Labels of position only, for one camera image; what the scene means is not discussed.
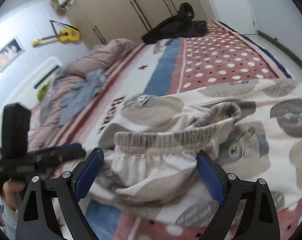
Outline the person's left hand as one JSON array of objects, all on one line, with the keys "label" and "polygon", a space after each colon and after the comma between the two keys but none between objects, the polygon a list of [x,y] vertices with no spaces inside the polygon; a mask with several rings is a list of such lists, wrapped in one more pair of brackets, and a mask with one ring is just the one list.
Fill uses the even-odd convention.
[{"label": "person's left hand", "polygon": [[15,194],[23,191],[25,183],[18,180],[8,180],[3,185],[3,195],[6,205],[15,212],[19,212],[20,204],[18,203]]}]

